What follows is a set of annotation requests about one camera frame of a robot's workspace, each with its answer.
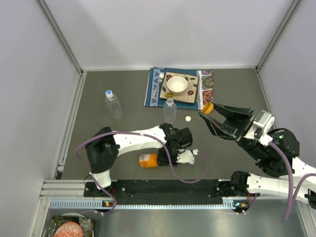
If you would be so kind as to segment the orange bottle cap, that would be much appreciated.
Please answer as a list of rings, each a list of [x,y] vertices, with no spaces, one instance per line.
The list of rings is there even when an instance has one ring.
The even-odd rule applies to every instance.
[[[213,111],[214,104],[212,102],[207,102],[202,108],[201,112],[205,115],[210,114]]]

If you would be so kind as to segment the orange juice bottle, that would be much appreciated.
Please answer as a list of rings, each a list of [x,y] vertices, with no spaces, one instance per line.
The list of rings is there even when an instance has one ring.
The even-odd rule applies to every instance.
[[[158,167],[157,154],[143,154],[139,157],[139,165],[142,168],[155,168]]]

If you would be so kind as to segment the blue white bottle cap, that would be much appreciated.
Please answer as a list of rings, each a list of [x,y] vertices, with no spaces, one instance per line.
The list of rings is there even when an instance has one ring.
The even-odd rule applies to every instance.
[[[107,91],[105,92],[105,94],[106,94],[106,97],[107,97],[107,98],[112,98],[112,97],[113,97],[113,93],[112,93],[111,90],[107,90]]]

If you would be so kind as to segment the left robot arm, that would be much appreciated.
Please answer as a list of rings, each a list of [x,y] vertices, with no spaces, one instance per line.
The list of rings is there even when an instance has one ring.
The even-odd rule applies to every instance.
[[[123,154],[143,150],[158,149],[156,164],[159,166],[179,166],[195,163],[198,150],[188,150],[193,142],[188,128],[177,129],[163,123],[146,130],[118,133],[110,127],[102,128],[94,140],[85,145],[92,176],[96,179],[95,190],[102,196],[112,190],[110,169],[116,158]]]

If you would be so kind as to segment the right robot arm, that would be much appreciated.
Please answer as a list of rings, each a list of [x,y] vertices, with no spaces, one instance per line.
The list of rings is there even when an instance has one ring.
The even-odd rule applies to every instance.
[[[300,158],[300,143],[286,128],[272,129],[275,118],[266,111],[254,116],[253,109],[207,103],[199,112],[210,132],[224,140],[235,141],[255,161],[268,178],[236,171],[230,188],[235,195],[245,192],[287,197],[293,188],[294,200],[316,207],[316,178],[300,180],[316,169]]]

